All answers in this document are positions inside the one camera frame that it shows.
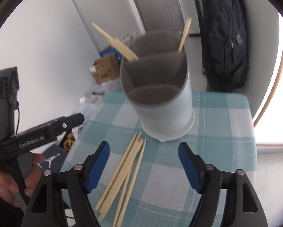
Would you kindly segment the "person's left hand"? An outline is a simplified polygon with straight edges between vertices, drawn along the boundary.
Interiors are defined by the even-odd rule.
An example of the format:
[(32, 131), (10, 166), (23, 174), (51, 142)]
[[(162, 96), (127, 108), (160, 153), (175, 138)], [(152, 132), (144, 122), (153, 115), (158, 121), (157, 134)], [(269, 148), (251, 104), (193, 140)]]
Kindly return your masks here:
[[(44, 156), (41, 154), (33, 154), (32, 169), (25, 179), (25, 194), (31, 197), (42, 173), (39, 163), (44, 162)], [(13, 194), (18, 193), (19, 188), (11, 175), (4, 171), (0, 171), (0, 197), (14, 207), (19, 207), (19, 203), (14, 198)]]

